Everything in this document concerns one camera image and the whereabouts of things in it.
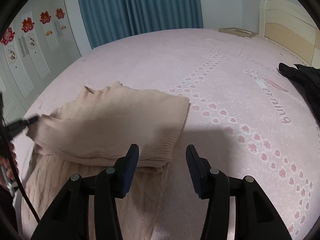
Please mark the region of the cream wooden headboard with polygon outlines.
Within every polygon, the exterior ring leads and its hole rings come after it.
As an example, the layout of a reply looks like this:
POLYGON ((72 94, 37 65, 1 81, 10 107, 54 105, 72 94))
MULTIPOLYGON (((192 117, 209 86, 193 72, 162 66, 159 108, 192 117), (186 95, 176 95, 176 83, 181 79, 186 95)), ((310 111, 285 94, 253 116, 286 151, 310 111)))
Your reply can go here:
POLYGON ((319 28, 303 7, 285 0, 261 1, 259 35, 319 68, 319 28))

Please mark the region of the white wardrobe with red decals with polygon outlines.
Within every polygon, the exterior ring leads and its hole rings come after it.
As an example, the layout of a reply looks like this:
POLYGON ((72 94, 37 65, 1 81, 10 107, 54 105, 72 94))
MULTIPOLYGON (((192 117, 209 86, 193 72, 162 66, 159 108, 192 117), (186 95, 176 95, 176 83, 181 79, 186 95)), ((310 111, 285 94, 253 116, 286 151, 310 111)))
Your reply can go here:
POLYGON ((4 120, 23 117, 45 88, 78 58, 65 0, 29 0, 1 37, 4 120))

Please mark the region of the beige bedside table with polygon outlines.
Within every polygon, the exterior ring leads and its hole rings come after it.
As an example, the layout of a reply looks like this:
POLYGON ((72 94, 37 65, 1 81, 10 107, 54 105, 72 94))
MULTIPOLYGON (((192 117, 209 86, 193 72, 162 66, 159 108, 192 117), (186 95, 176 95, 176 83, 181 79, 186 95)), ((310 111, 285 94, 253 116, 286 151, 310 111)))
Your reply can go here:
POLYGON ((238 37, 244 37, 244 38, 253 38, 256 35, 256 33, 253 31, 249 31, 241 28, 219 28, 219 32, 235 35, 238 37))

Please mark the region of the blue curtain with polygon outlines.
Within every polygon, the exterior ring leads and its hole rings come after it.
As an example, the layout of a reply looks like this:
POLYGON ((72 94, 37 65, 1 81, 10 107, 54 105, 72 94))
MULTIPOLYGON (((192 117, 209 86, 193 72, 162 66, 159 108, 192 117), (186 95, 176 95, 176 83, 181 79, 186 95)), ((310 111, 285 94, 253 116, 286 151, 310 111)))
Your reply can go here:
POLYGON ((92 48, 168 29, 202 28, 200 0, 78 0, 92 48))

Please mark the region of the black garment on bed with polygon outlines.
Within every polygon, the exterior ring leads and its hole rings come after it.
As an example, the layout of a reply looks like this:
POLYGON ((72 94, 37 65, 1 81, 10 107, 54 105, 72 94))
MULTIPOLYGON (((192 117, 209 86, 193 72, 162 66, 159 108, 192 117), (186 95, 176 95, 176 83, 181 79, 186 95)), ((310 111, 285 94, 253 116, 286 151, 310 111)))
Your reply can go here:
POLYGON ((293 68, 280 63, 278 72, 290 81, 298 83, 304 89, 306 99, 319 122, 319 69, 302 64, 295 64, 295 68, 293 68))

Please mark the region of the beige knit sweater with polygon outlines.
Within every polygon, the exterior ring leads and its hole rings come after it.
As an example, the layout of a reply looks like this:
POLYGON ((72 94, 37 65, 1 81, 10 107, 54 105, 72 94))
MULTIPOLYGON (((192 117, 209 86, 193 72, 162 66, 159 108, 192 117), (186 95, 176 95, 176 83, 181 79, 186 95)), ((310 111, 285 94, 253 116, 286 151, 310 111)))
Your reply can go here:
POLYGON ((44 215, 71 175, 96 175, 136 144, 138 165, 129 193, 117 201, 118 217, 125 239, 150 239, 188 109, 186 97, 116 82, 84 87, 74 101, 42 115, 27 132, 35 147, 25 191, 35 214, 44 215))

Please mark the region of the pink patterned bed cover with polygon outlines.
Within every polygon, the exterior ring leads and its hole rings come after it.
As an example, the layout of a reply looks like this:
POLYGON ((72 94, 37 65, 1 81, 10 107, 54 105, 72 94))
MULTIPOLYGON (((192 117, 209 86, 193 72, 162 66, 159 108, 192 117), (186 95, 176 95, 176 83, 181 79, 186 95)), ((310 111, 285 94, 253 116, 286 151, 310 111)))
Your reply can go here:
POLYGON ((207 202, 194 192, 185 149, 193 144, 231 177, 253 176, 292 239, 319 217, 319 124, 302 90, 278 73, 296 58, 260 37, 208 29, 166 30, 93 49, 38 97, 28 115, 51 113, 116 81, 185 96, 190 107, 168 169, 152 239, 199 239, 207 202))

